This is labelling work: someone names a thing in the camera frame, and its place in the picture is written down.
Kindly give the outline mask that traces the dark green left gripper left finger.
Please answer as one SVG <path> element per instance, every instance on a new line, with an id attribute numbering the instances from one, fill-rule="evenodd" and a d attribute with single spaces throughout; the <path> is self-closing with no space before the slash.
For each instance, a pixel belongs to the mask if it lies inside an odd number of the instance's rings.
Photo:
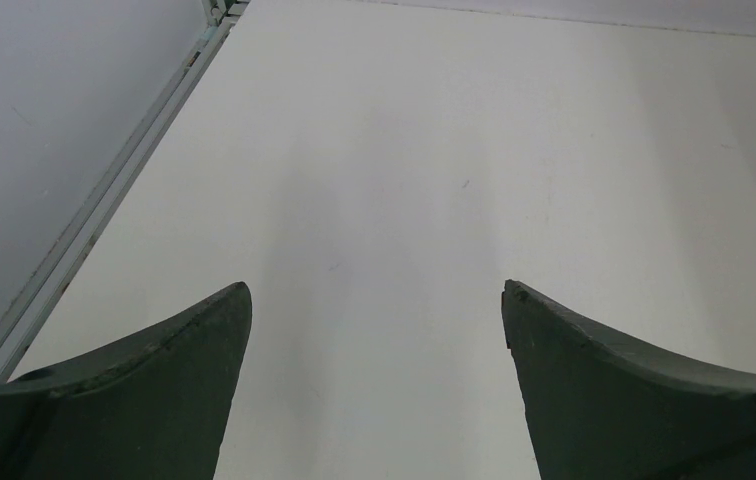
<path id="1" fill-rule="evenodd" d="M 0 383 L 0 479 L 210 479 L 252 325 L 242 282 Z"/>

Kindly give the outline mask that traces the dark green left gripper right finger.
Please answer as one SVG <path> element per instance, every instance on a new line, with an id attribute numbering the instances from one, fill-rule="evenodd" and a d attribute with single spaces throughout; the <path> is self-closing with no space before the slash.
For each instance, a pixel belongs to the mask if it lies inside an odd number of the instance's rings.
<path id="1" fill-rule="evenodd" d="M 507 346 L 544 479 L 756 479 L 756 374 L 652 345 L 509 280 Z"/>

